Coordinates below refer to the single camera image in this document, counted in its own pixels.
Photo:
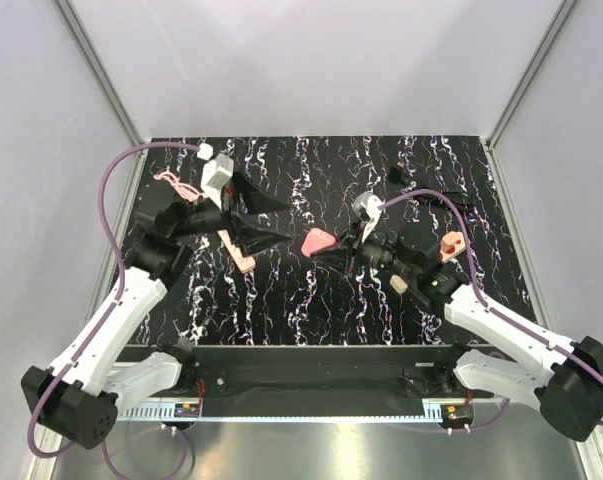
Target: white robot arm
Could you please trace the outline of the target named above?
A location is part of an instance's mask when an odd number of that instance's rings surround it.
[[[399,277],[401,288],[393,286],[421,310],[480,336],[514,360],[455,346],[449,358],[435,366],[434,376],[444,391],[458,391],[460,385],[502,395],[539,411],[563,435],[586,440],[603,418],[603,386],[555,348],[573,354],[603,376],[603,345],[590,337],[576,342],[558,335],[481,293],[487,302],[484,306],[456,267],[441,260],[439,244],[421,229],[412,231],[408,224],[392,245],[387,240],[375,241],[369,235],[378,215],[371,218],[362,205],[374,206],[370,210],[378,212],[382,203],[370,192],[357,198],[354,205],[364,213],[361,220],[311,258],[346,276],[367,266]],[[495,315],[494,307],[511,322]],[[546,339],[548,346],[515,325]]]
[[[239,209],[242,202],[248,215],[260,215],[289,205],[260,191],[242,172],[234,171],[226,155],[201,148],[199,156],[208,160],[201,185],[207,198],[190,204],[168,183],[153,183],[135,211],[143,233],[126,258],[124,291],[118,292],[119,283],[115,284],[63,353],[46,370],[30,367],[21,380],[30,410],[42,409],[38,423],[84,448],[103,441],[117,411],[125,411],[161,390],[182,395],[195,387],[196,359],[187,342],[182,341],[131,368],[110,373],[134,331],[186,268],[192,251],[181,240],[227,231],[232,243],[249,256],[291,239],[248,222]],[[103,322],[107,312],[109,316]]]

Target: white object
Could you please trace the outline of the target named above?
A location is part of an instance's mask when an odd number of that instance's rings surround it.
[[[119,412],[134,407],[150,395],[174,386],[181,375],[181,363],[172,355],[155,352],[132,367],[110,375],[104,392],[117,394]]]
[[[454,374],[466,388],[493,392],[537,411],[540,403],[534,390],[546,385],[520,364],[490,357],[478,350],[463,354]]]
[[[189,403],[198,405],[198,398],[148,398],[128,410],[119,410],[117,421],[134,422],[210,422],[210,423],[324,423],[324,424],[387,424],[387,423],[441,423],[442,410],[440,404],[423,403],[423,415],[396,416],[348,416],[348,417],[214,417],[199,418],[179,416],[177,404]]]
[[[515,322],[547,338],[551,345],[573,351],[572,339],[542,328],[483,294],[489,307],[495,307]],[[516,362],[509,362],[471,350],[461,356],[454,369],[459,381],[472,390],[486,390],[539,410],[534,390],[546,386],[553,377],[553,364],[565,357],[530,338],[514,326],[490,313],[474,295],[470,285],[461,286],[445,306],[445,318],[485,339]]]
[[[221,209],[221,190],[232,178],[234,162],[230,157],[220,153],[203,167],[201,174],[201,190],[214,204]]]
[[[562,346],[568,352],[574,350],[570,344],[573,341],[571,338],[546,330],[497,303],[484,293],[482,295],[488,301],[489,306],[494,306],[515,322],[525,325],[550,340],[552,344]],[[445,306],[445,318],[450,323],[475,333],[505,352],[519,362],[533,377],[547,383],[554,375],[550,367],[554,363],[565,362],[565,357],[560,353],[547,349],[545,345],[482,307],[470,285],[462,285],[452,294],[452,299],[453,301]]]
[[[359,195],[352,204],[352,208],[360,215],[361,211],[365,209],[369,220],[365,222],[365,226],[363,228],[363,238],[361,241],[365,242],[366,238],[372,233],[374,227],[379,223],[379,218],[381,218],[381,210],[379,207],[383,204],[381,199],[374,195],[372,192],[365,192]]]
[[[408,284],[398,275],[392,275],[390,278],[390,286],[394,288],[394,291],[398,294],[402,294],[408,289]]]
[[[148,272],[139,268],[126,269],[125,280],[125,291],[119,304],[90,342],[79,361],[63,377],[63,381],[68,384],[80,381],[83,384],[82,390],[90,395],[98,396],[101,393],[110,369],[123,347],[146,314],[167,293],[161,280],[152,280]],[[53,368],[53,375],[58,375],[65,365],[74,363],[71,359],[72,355],[114,301],[118,286],[117,282],[77,338],[52,361],[50,366]]]
[[[197,158],[200,158],[201,160],[210,160],[212,158],[212,155],[214,155],[214,149],[212,148],[212,145],[209,145],[207,143],[201,143],[199,145]]]

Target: black mount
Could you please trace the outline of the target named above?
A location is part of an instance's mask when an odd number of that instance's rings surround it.
[[[573,344],[572,352],[603,376],[603,345],[591,337]],[[547,387],[534,391],[541,415],[557,431],[584,442],[603,419],[603,386],[571,360],[554,364]]]
[[[126,255],[128,267],[150,273],[152,280],[160,279],[169,290],[185,270],[192,249],[176,240],[150,233],[141,236]]]
[[[428,370],[426,378],[431,378],[431,383],[439,387],[445,395],[465,396],[467,389],[459,383],[454,369],[459,359],[472,350],[467,345],[455,343],[450,347],[448,354],[434,363],[434,367]]]
[[[54,377],[51,370],[30,367],[21,379],[21,388],[30,412],[39,402]],[[98,397],[81,390],[81,383],[68,385],[61,381],[43,407],[38,423],[65,438],[90,449],[110,433],[117,419],[117,396],[101,393]]]

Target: pink rope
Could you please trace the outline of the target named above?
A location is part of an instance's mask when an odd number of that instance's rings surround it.
[[[161,173],[158,173],[154,176],[155,180],[165,180],[172,188],[177,192],[177,194],[183,198],[187,202],[196,202],[200,198],[205,198],[205,193],[200,192],[195,187],[190,185],[189,183],[182,183],[179,177],[177,177],[174,173],[169,170],[165,170]]]

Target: metal floor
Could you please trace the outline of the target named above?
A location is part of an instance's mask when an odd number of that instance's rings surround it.
[[[496,412],[477,405],[479,421]],[[417,426],[435,429],[434,426]],[[108,437],[110,452],[151,428],[122,422]],[[188,430],[193,451],[178,479],[196,480],[582,480],[575,444],[538,413],[514,405],[498,425],[469,435],[420,434],[392,425],[201,423]],[[159,430],[114,456],[135,480],[163,478],[176,466],[181,440]],[[56,480],[115,478],[100,448],[71,450],[57,460]]]

